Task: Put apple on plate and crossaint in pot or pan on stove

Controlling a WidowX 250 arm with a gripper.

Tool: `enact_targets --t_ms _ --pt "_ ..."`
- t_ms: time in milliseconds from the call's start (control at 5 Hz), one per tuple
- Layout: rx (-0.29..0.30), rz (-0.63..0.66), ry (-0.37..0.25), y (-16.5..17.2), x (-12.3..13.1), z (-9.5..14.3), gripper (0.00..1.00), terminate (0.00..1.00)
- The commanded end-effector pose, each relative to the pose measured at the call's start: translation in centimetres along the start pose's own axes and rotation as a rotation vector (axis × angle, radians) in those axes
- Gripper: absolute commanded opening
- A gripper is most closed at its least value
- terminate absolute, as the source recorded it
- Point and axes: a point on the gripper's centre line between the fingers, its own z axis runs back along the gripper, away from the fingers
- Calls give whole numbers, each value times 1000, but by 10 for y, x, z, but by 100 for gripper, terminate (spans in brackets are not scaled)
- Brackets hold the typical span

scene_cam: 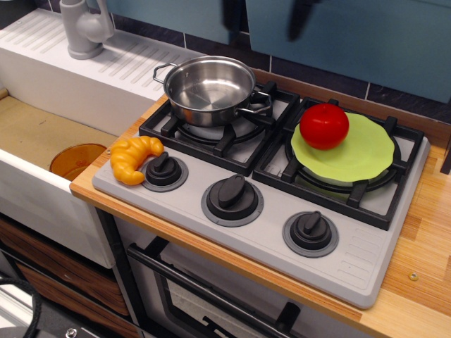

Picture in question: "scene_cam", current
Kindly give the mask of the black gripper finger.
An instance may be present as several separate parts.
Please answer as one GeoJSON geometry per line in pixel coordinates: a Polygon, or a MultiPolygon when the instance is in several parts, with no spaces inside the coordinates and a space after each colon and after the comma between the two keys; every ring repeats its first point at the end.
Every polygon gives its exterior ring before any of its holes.
{"type": "Polygon", "coordinates": [[[301,36],[313,6],[313,1],[293,1],[288,25],[288,40],[290,42],[295,41],[301,36]]]}
{"type": "Polygon", "coordinates": [[[222,0],[222,23],[230,32],[237,32],[240,29],[242,16],[241,0],[222,0]]]}

